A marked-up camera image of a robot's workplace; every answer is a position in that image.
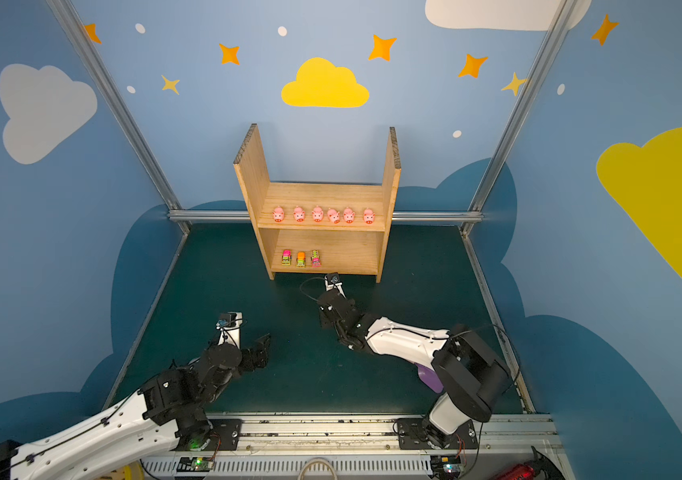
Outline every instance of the red object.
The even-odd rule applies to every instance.
[[[501,475],[493,477],[492,480],[522,480],[522,478],[535,478],[536,471],[527,465],[515,465]]]

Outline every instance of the pink pig toy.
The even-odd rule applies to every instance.
[[[343,219],[347,224],[354,222],[354,212],[348,206],[343,209]]]
[[[314,221],[316,222],[321,222],[323,221],[323,209],[320,208],[319,206],[315,206],[314,210],[312,210],[312,218],[314,218]]]
[[[338,222],[341,221],[341,216],[339,215],[339,213],[334,208],[328,209],[328,218],[330,219],[331,222],[333,222],[335,224],[337,224]]]

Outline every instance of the wooden shelf side panel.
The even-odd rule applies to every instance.
[[[269,268],[269,259],[277,239],[275,236],[269,236],[269,242],[267,242],[269,245],[265,245],[258,229],[258,212],[261,211],[269,191],[269,170],[267,169],[267,159],[263,155],[261,135],[256,124],[250,125],[245,140],[240,146],[240,151],[234,158],[234,171],[237,172],[237,180],[240,182],[245,205],[250,215],[250,222],[253,224],[253,231],[261,249],[263,263],[267,266],[269,279],[274,280],[274,272]]]
[[[379,254],[378,272],[375,274],[375,281],[381,281],[381,274],[384,270],[384,259],[386,257],[386,245],[389,243],[389,230],[392,227],[392,216],[394,206],[397,201],[397,189],[399,188],[399,177],[403,167],[399,158],[399,146],[397,145],[397,133],[394,127],[389,127],[389,139],[386,141],[386,159],[384,163],[384,178],[381,183],[383,190],[383,206],[385,209],[385,224],[383,241]]]

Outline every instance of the black cable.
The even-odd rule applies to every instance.
[[[73,436],[67,438],[66,440],[64,440],[64,441],[62,441],[62,442],[58,442],[57,444],[55,444],[55,445],[53,445],[53,446],[49,446],[49,447],[47,447],[45,450],[42,450],[42,451],[39,452],[39,453],[31,453],[31,454],[27,455],[26,458],[24,458],[24,459],[21,460],[20,462],[16,462],[16,463],[14,463],[13,465],[11,465],[11,466],[9,466],[9,467],[6,467],[6,468],[1,469],[1,470],[0,470],[0,474],[1,474],[1,473],[5,473],[5,472],[7,472],[7,471],[10,470],[10,469],[19,466],[19,465],[22,464],[22,463],[25,463],[25,462],[32,463],[32,462],[34,461],[34,459],[37,458],[38,456],[43,455],[43,454],[46,453],[46,452],[49,452],[49,451],[52,450],[53,448],[60,447],[60,446],[64,445],[64,444],[67,443],[67,442],[71,442],[71,441],[74,440],[75,438],[80,437],[80,436],[83,436],[84,434],[88,433],[89,431],[93,430],[94,428],[96,428],[96,427],[98,427],[98,426],[107,426],[107,425],[109,425],[109,420],[111,420],[111,417],[113,417],[114,415],[116,415],[116,413],[120,411],[120,409],[125,405],[125,403],[126,403],[132,396],[133,396],[133,393],[131,393],[127,398],[125,398],[125,400],[123,400],[123,402],[122,402],[122,403],[121,403],[121,404],[120,404],[120,405],[119,405],[119,406],[118,406],[118,407],[117,407],[117,408],[116,408],[108,417],[102,418],[102,419],[101,419],[98,423],[96,423],[95,425],[93,425],[93,426],[91,426],[91,427],[89,427],[89,428],[86,428],[86,429],[83,430],[82,432],[77,433],[77,435],[73,435]]]
[[[519,358],[519,357],[520,357],[520,354],[517,352],[517,349],[515,348],[515,344],[512,342],[512,339],[509,338],[509,334],[507,334],[506,330],[502,329],[500,326],[496,325],[495,323],[490,323],[489,325],[479,326],[479,327],[477,327],[477,328],[475,328],[475,329],[464,330],[463,332],[459,332],[459,333],[456,333],[455,335],[451,335],[450,337],[448,337],[448,340],[454,339],[454,338],[456,338],[457,336],[461,336],[461,335],[463,335],[464,333],[476,332],[476,331],[478,331],[478,330],[483,330],[483,329],[489,328],[489,327],[491,327],[491,326],[494,327],[494,328],[496,328],[498,331],[500,331],[501,333],[504,334],[504,338],[506,338],[506,341],[509,342],[509,346],[511,347],[512,353],[515,354],[515,358]],[[515,384],[517,383],[517,379],[519,379],[519,377],[520,377],[520,372],[521,372],[521,371],[522,371],[522,368],[518,365],[518,366],[517,366],[517,373],[515,373],[515,375],[514,375],[514,377],[512,378],[511,383],[509,384],[509,386],[506,387],[506,388],[504,389],[503,392],[501,392],[502,395],[505,394],[505,393],[507,393],[507,392],[509,391],[509,389],[511,389],[512,386],[515,385]]]
[[[466,469],[466,472],[463,472],[459,478],[464,478],[466,475],[469,475],[472,469],[474,469],[475,466],[477,466],[477,458],[480,456],[480,439],[482,438],[482,427],[484,427],[485,424],[481,423],[480,424],[480,433],[477,436],[477,452],[475,453],[475,460],[474,462],[471,463],[471,467]]]
[[[234,346],[237,347],[237,349],[239,350],[239,349],[240,349],[240,346],[237,345],[237,341],[234,340],[234,337],[233,337],[233,336],[227,335],[227,332],[228,332],[228,331],[229,331],[229,330],[227,330],[227,329],[223,329],[223,328],[221,329],[221,333],[223,334],[223,340],[226,341],[226,340],[232,339],[232,343],[233,343]]]
[[[155,477],[154,475],[150,474],[148,470],[146,470],[146,466],[144,465],[144,460],[138,458],[138,461],[141,464],[141,467],[144,469],[144,472],[146,472],[150,477],[154,478],[154,480],[160,480],[159,478]]]
[[[406,332],[411,332],[414,335],[422,336],[425,339],[431,339],[431,340],[449,340],[451,337],[442,337],[442,338],[435,338],[433,336],[426,335],[425,333],[422,332],[414,332],[413,330],[403,328],[402,326],[387,326],[386,328],[383,328],[377,332],[371,333],[365,337],[365,340],[373,338],[375,335],[378,335],[381,332],[388,332],[390,330],[404,330]]]
[[[304,280],[304,282],[302,282],[300,285],[298,285],[298,291],[299,291],[299,292],[303,293],[303,294],[306,295],[308,298],[310,298],[310,299],[314,300],[315,302],[317,302],[317,299],[316,299],[316,298],[314,298],[313,296],[311,296],[311,295],[308,294],[307,292],[304,292],[304,291],[303,291],[303,286],[306,285],[307,282],[309,282],[310,280],[325,280],[325,277],[324,277],[324,276],[313,276],[313,277],[311,277],[311,278],[307,278],[306,280]]]

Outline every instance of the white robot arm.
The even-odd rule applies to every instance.
[[[242,313],[223,313],[218,343],[185,366],[149,379],[115,406],[36,442],[0,444],[0,480],[91,480],[139,458],[174,448],[207,447],[211,430],[204,407],[231,379],[263,368],[270,337],[240,350]]]
[[[416,445],[428,442],[435,448],[447,448],[459,428],[469,429],[473,435],[471,418],[490,420],[495,402],[512,378],[505,363],[475,332],[464,326],[421,329],[362,313],[354,300],[346,298],[338,274],[325,275],[325,290],[317,299],[320,323],[334,328],[342,344],[351,350],[412,362],[426,385],[435,392],[444,389],[420,426],[398,425],[401,436],[411,437]]]

